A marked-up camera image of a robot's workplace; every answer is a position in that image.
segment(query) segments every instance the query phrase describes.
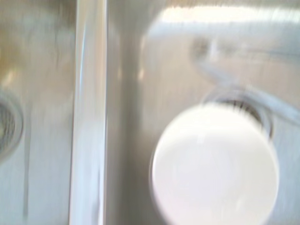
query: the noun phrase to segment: sink basin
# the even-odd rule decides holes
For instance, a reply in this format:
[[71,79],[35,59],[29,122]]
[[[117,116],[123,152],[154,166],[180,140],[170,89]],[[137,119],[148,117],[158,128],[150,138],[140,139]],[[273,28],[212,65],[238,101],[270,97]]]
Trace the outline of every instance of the sink basin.
[[165,225],[159,137],[221,100],[249,104],[277,150],[267,224],[300,224],[299,27],[297,1],[0,0],[0,93],[22,121],[0,155],[0,224]]
[[159,137],[180,112],[233,86],[245,93],[257,90],[272,118],[281,179],[267,224],[299,224],[299,4],[107,3],[103,224],[165,224],[149,191],[150,160]]
[[0,1],[0,106],[13,99],[22,131],[0,153],[0,224],[68,224],[75,9],[70,0]]

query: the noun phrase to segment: drain strainer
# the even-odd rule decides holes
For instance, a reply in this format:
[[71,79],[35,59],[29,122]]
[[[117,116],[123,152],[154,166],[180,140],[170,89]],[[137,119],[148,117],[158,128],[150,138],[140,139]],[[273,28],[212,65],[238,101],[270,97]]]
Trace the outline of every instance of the drain strainer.
[[13,114],[0,103],[0,154],[9,146],[15,132]]
[[270,138],[273,136],[273,123],[270,112],[250,97],[243,90],[216,91],[208,95],[204,102],[218,102],[232,106],[234,109],[246,112],[266,131]]
[[18,144],[22,127],[21,108],[10,95],[0,91],[0,159]]

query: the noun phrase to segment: white cup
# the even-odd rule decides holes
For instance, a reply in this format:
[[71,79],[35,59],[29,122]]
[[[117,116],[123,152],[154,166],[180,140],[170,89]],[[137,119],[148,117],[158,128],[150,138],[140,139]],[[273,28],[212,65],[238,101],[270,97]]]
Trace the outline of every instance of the white cup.
[[225,105],[178,115],[152,161],[154,201],[169,225],[262,225],[278,186],[269,137],[246,112]]

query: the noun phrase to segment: stainless steel sink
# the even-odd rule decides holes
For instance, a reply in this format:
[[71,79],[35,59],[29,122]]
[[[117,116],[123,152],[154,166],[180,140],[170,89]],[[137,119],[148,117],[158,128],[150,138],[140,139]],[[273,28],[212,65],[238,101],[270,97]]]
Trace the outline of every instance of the stainless steel sink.
[[165,224],[149,166],[166,125],[216,90],[270,111],[280,190],[270,225],[300,224],[297,1],[108,1],[103,224]]
[[2,225],[68,224],[75,10],[73,0],[0,0],[0,99],[22,117],[21,139],[0,153]]
[[267,224],[299,225],[299,30],[298,1],[0,0],[0,97],[22,114],[0,224],[164,225],[149,188],[164,128],[245,98],[280,163]]

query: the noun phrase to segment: metal surface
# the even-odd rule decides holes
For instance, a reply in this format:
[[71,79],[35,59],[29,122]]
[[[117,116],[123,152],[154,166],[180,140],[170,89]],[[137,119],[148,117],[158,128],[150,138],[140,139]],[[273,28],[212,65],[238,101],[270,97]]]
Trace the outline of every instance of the metal surface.
[[24,121],[0,160],[1,225],[68,224],[75,9],[75,0],[0,0],[0,91]]
[[106,225],[163,225],[149,191],[166,125],[213,90],[270,110],[280,187],[267,224],[300,224],[300,3],[108,1]]
[[23,115],[16,99],[0,91],[0,161],[12,154],[23,131]]
[[103,224],[105,204],[106,1],[79,0],[70,224]]

